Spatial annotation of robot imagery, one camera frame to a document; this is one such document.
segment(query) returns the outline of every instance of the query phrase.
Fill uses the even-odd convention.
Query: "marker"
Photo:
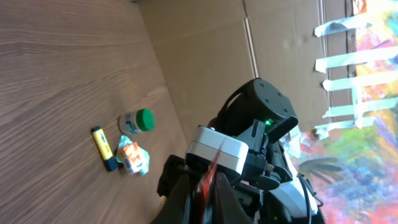
[[[91,130],[93,134],[95,143],[97,143],[99,152],[101,153],[102,159],[104,160],[104,165],[106,169],[110,172],[114,171],[118,165],[113,157],[112,150],[106,140],[105,133],[99,126]]]

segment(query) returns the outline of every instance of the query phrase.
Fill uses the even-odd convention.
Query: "wood grain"
[[[118,116],[143,107],[156,128],[133,140],[149,173],[106,172],[90,128],[116,149]],[[186,146],[137,6],[0,1],[0,223],[148,223]]]

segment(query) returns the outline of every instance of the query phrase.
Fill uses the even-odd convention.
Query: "bottle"
[[[119,117],[119,129],[124,135],[152,131],[155,118],[150,109],[144,108]]]

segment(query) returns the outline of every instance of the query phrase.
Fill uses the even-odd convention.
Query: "green cap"
[[[150,109],[137,111],[136,121],[138,128],[143,131],[152,131],[155,128],[155,118]]]

